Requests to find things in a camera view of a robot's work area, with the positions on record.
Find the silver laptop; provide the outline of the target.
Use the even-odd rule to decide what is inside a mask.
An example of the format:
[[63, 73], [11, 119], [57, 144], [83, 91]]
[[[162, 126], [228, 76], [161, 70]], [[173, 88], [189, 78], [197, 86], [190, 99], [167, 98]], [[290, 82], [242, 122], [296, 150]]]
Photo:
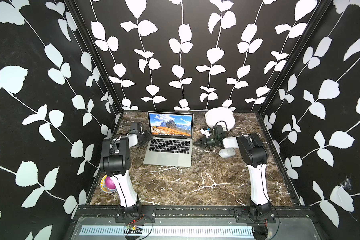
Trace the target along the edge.
[[189, 168], [192, 163], [194, 115], [148, 112], [149, 141], [145, 165]]

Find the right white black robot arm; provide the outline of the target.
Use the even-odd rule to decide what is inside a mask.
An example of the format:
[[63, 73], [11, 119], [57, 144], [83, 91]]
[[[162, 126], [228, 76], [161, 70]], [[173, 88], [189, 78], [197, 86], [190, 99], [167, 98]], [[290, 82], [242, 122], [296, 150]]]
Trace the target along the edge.
[[236, 137], [228, 137], [223, 126], [212, 128], [213, 135], [203, 135], [194, 142], [195, 146], [209, 149], [220, 147], [220, 157], [228, 158], [239, 149], [243, 162], [247, 165], [251, 181], [251, 200], [249, 217], [254, 222], [267, 219], [272, 211], [272, 204], [267, 192], [266, 166], [269, 153], [258, 134], [251, 133]]

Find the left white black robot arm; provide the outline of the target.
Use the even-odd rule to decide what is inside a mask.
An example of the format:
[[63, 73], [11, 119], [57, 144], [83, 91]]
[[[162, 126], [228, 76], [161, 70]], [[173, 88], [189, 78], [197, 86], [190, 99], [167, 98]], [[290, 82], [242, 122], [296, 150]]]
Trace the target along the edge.
[[133, 122], [127, 135], [103, 140], [100, 170], [115, 184], [120, 198], [120, 213], [123, 215], [130, 214], [136, 218], [143, 215], [129, 173], [132, 164], [130, 147], [140, 147], [151, 139], [152, 135], [143, 130], [141, 123]]

